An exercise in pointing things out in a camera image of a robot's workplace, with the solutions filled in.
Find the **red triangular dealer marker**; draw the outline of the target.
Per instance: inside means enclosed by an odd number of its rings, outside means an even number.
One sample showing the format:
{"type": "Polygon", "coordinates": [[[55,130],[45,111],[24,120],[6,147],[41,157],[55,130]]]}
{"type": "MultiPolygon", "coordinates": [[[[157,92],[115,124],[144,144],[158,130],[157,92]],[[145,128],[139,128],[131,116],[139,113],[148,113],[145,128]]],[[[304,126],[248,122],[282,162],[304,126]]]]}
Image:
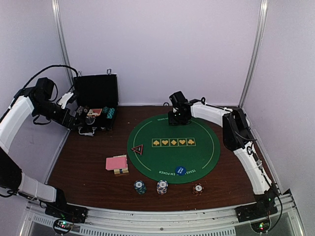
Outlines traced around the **red triangular dealer marker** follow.
{"type": "Polygon", "coordinates": [[[143,145],[143,144],[131,148],[131,150],[132,150],[134,153],[137,153],[137,154],[139,154],[139,155],[142,155],[142,154],[143,154],[143,149],[144,149],[144,145],[143,145]]]}

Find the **blue round button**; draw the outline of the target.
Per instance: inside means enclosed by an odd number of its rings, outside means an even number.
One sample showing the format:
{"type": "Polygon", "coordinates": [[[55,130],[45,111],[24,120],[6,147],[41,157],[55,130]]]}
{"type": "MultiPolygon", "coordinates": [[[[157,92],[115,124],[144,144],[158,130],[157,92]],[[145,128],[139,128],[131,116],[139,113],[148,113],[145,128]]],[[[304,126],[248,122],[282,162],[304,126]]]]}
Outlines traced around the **blue round button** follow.
{"type": "Polygon", "coordinates": [[[187,170],[183,166],[177,166],[175,168],[175,174],[178,176],[184,176],[186,174],[187,170]]]}

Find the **blue white chip stack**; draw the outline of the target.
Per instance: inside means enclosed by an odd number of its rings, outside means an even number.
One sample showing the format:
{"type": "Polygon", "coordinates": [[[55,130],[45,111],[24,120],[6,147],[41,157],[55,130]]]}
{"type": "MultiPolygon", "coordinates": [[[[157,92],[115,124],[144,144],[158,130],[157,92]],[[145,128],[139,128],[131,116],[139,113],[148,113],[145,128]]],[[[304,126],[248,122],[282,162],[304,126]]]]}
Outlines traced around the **blue white chip stack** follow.
{"type": "Polygon", "coordinates": [[[166,194],[168,189],[168,182],[166,180],[160,180],[157,182],[157,193],[160,195],[166,194]]]}

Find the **brown chip stack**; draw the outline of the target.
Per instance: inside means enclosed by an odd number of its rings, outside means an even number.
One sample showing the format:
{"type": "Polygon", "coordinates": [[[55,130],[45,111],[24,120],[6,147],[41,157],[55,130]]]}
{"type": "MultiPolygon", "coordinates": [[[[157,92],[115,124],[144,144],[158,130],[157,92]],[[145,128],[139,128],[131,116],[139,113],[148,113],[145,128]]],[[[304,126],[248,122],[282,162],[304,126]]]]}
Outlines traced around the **brown chip stack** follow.
{"type": "Polygon", "coordinates": [[[204,190],[204,187],[203,187],[200,183],[195,184],[195,185],[192,187],[192,193],[193,193],[194,195],[196,195],[196,196],[201,195],[202,192],[203,192],[203,190],[204,190]]]}

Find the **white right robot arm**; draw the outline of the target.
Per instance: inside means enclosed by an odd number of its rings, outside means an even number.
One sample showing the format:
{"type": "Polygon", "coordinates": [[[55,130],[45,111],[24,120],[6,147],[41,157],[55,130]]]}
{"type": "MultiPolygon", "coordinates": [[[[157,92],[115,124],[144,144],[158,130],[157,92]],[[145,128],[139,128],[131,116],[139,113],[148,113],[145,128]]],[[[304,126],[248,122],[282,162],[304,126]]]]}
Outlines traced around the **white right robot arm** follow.
{"type": "Polygon", "coordinates": [[[277,212],[276,186],[266,174],[255,151],[256,140],[243,110],[210,105],[205,98],[188,100],[180,91],[169,99],[173,106],[173,110],[168,113],[169,125],[187,125],[192,118],[200,118],[222,128],[224,146],[239,159],[252,184],[255,204],[250,210],[253,214],[262,217],[277,212]]]}

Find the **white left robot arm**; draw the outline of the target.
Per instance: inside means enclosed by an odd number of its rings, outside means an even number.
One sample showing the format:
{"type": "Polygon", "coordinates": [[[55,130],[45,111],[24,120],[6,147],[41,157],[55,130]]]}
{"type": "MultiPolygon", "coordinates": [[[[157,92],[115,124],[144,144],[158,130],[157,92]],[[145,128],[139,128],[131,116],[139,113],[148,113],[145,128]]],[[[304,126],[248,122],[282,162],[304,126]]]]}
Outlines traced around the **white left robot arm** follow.
{"type": "Polygon", "coordinates": [[[12,147],[21,140],[21,128],[30,117],[43,116],[69,130],[83,125],[83,120],[67,108],[78,92],[70,90],[54,102],[51,98],[54,86],[48,78],[38,79],[33,87],[24,86],[0,119],[0,186],[7,189],[8,195],[44,202],[59,218],[67,218],[71,206],[64,192],[28,176],[10,157],[12,147]]]}

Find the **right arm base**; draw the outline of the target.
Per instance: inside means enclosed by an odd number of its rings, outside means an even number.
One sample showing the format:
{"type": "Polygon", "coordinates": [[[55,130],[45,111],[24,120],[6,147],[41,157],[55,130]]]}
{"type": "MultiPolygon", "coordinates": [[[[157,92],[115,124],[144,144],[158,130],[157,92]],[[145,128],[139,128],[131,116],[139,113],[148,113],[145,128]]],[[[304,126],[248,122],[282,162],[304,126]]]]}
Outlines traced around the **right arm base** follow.
{"type": "Polygon", "coordinates": [[[270,209],[258,207],[258,203],[239,206],[235,208],[238,222],[250,222],[251,229],[258,234],[265,234],[272,228],[270,216],[276,214],[278,209],[272,206],[270,209]]]}

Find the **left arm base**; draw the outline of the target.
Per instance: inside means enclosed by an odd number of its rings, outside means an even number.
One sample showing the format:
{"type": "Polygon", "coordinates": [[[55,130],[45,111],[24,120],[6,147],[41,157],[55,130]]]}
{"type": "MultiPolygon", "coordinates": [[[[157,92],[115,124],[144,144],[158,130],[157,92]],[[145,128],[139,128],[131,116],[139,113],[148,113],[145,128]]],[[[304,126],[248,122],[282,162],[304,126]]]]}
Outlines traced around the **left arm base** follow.
{"type": "Polygon", "coordinates": [[[75,224],[85,223],[88,209],[80,206],[67,205],[66,210],[47,205],[45,214],[55,217],[53,230],[59,235],[68,234],[75,224]]]}

